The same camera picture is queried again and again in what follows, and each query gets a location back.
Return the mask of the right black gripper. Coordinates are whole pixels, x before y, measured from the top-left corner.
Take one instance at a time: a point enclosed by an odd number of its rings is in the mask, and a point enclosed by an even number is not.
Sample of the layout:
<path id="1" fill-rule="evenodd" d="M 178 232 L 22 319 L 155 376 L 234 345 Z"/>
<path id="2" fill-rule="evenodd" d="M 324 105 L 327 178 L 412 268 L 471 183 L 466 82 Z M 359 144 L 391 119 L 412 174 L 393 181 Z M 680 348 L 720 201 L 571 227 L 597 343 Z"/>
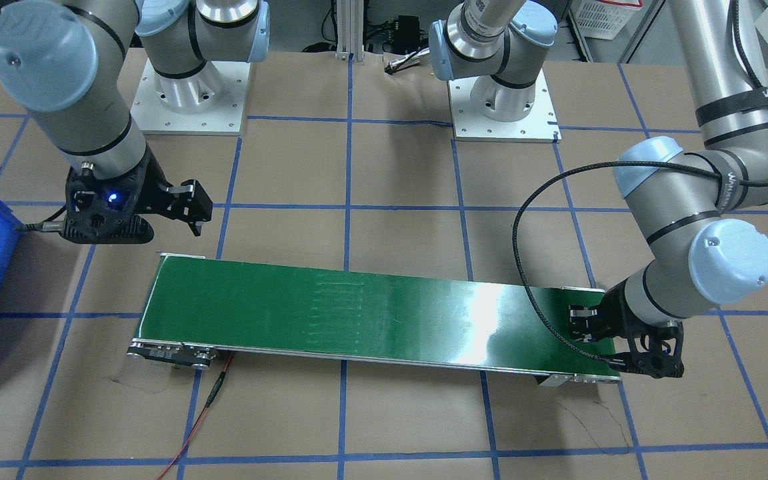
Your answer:
<path id="1" fill-rule="evenodd" d="M 210 222 L 213 201 L 190 179 L 174 186 L 151 150 L 136 167 L 112 179 L 86 168 L 70 168 L 66 181 L 64 238 L 77 244 L 144 244 L 153 239 L 146 215 L 186 223 L 200 237 Z"/>

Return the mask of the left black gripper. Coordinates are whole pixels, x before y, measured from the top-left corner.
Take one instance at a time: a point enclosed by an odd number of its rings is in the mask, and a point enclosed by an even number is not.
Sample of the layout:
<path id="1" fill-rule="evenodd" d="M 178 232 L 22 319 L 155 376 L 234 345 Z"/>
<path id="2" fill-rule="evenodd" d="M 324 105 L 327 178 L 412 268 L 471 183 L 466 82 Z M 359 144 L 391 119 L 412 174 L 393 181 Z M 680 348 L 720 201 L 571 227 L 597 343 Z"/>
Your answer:
<path id="1" fill-rule="evenodd" d="M 569 306 L 569 332 L 574 341 L 594 343 L 607 338 L 627 340 L 630 351 L 607 358 L 610 368 L 619 373 L 649 375 L 654 379 L 685 373 L 681 359 L 685 332 L 678 321 L 666 326 L 644 322 L 632 312 L 624 296 L 625 282 L 610 289 L 593 307 Z"/>

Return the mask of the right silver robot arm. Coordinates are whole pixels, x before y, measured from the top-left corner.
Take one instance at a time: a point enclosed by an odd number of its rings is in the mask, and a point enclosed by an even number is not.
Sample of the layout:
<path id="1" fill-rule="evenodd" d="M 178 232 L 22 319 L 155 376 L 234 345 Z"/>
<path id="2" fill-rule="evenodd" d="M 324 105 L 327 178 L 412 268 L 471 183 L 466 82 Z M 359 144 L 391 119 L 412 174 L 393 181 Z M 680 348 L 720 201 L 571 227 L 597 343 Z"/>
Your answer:
<path id="1" fill-rule="evenodd" d="M 159 99 L 196 112 L 220 94 L 214 61 L 260 63 L 269 49 L 266 1 L 0 1 L 0 83 L 70 164 L 66 200 L 21 231 L 77 244 L 144 244 L 146 216 L 210 222 L 195 179 L 174 185 L 116 82 L 138 37 L 159 76 Z"/>

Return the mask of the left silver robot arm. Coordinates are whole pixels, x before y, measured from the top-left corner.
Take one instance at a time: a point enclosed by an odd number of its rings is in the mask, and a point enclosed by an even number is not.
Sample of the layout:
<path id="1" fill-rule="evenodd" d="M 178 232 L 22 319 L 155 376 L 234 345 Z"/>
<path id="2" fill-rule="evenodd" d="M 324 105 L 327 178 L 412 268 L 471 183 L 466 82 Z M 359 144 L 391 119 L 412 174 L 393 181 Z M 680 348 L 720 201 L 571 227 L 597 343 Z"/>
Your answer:
<path id="1" fill-rule="evenodd" d="M 731 211 L 768 204 L 768 80 L 753 19 L 741 1 L 673 1 L 704 148 L 646 139 L 618 160 L 558 174 L 516 213 L 512 248 L 520 277 L 521 216 L 549 186 L 611 168 L 649 244 L 650 264 L 613 286 L 600 303 L 571 307 L 570 332 L 543 326 L 568 349 L 619 373 L 680 377 L 683 322 L 737 303 L 768 284 L 768 238 Z"/>

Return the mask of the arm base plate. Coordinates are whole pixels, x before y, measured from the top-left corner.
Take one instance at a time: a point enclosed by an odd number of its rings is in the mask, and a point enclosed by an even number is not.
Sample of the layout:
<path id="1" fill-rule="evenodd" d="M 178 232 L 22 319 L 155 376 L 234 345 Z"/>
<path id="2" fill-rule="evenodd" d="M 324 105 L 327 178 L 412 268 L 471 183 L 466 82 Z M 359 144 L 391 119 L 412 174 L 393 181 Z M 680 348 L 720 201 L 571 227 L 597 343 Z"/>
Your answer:
<path id="1" fill-rule="evenodd" d="M 490 76 L 447 84 L 458 141 L 557 143 L 563 138 L 544 70 L 523 90 L 506 88 Z"/>
<path id="2" fill-rule="evenodd" d="M 240 136 L 250 67 L 216 61 L 190 78 L 170 79 L 146 63 L 131 115 L 144 134 Z"/>

